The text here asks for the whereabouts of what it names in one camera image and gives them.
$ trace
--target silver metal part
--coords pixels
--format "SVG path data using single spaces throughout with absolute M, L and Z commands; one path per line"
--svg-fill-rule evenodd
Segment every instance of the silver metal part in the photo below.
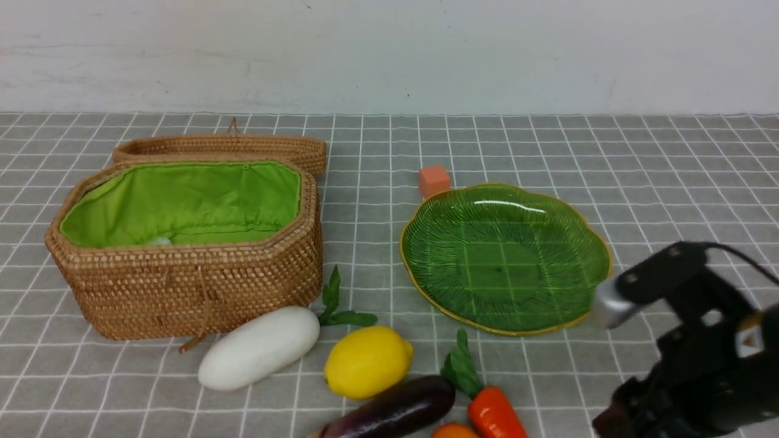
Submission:
M 610 330 L 623 325 L 641 309 L 642 306 L 619 294 L 616 279 L 612 277 L 595 288 L 590 318 L 599 327 Z

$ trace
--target basket lid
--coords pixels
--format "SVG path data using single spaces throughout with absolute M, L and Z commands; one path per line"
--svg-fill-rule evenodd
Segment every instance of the basket lid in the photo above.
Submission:
M 303 170 L 320 175 L 325 171 L 327 143 L 307 136 L 246 135 L 233 117 L 224 134 L 156 136 L 131 140 L 116 147 L 116 164 L 154 161 L 160 156 L 206 155 L 209 158 L 254 156 L 285 158 Z

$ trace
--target green fabric lining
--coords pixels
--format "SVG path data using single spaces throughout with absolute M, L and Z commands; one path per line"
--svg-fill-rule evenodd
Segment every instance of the green fabric lining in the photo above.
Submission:
M 300 191 L 277 161 L 140 164 L 87 193 L 60 231 L 83 248 L 255 242 L 298 216 Z

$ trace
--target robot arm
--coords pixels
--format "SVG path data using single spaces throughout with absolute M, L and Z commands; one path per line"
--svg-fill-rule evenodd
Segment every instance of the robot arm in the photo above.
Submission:
M 632 378 L 594 421 L 601 438 L 714 438 L 779 415 L 779 305 L 754 309 L 710 270 L 707 249 L 729 251 L 775 284 L 741 252 L 718 243 L 676 242 L 601 284 L 591 317 L 619 327 L 664 299 L 681 324 L 660 336 L 660 361 Z M 708 323 L 704 316 L 718 311 Z

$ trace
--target white radish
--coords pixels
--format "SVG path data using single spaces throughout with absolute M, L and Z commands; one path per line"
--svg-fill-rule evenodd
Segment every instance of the white radish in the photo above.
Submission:
M 200 363 L 198 380 L 211 390 L 237 390 L 270 376 L 311 351 L 319 320 L 305 307 L 258 316 L 220 339 Z

